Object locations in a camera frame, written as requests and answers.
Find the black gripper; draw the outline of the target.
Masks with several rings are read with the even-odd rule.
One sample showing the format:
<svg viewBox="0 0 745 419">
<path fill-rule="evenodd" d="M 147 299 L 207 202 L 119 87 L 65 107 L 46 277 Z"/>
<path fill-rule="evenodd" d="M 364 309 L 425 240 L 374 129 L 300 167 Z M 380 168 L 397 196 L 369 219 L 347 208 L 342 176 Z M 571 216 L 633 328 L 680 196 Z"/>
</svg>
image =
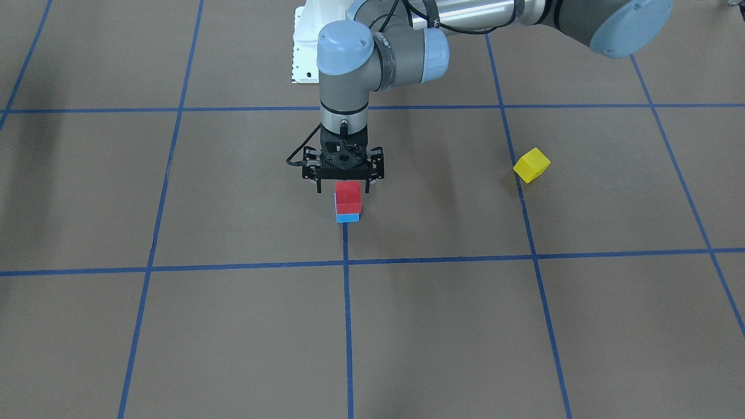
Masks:
<svg viewBox="0 0 745 419">
<path fill-rule="evenodd" d="M 368 149 L 369 130 L 341 136 L 320 128 L 320 149 L 305 145 L 301 158 L 301 175 L 314 181 L 316 192 L 322 193 L 323 180 L 362 180 L 364 193 L 370 193 L 374 181 L 384 178 L 384 151 Z"/>
</svg>

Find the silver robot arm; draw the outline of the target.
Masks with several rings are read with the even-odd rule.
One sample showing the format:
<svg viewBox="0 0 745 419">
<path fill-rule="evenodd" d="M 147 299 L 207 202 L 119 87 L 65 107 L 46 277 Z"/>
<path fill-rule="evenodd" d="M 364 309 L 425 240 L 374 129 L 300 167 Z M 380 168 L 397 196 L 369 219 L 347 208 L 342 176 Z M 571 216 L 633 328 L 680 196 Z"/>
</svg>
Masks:
<svg viewBox="0 0 745 419">
<path fill-rule="evenodd" d="M 597 55 L 635 54 L 662 30 L 671 1 L 354 1 L 320 27 L 316 64 L 320 147 L 288 157 L 322 191 L 323 180 L 384 178 L 380 147 L 368 148 L 370 94 L 428 83 L 449 68 L 450 34 L 487 35 L 512 24 L 548 26 Z"/>
</svg>

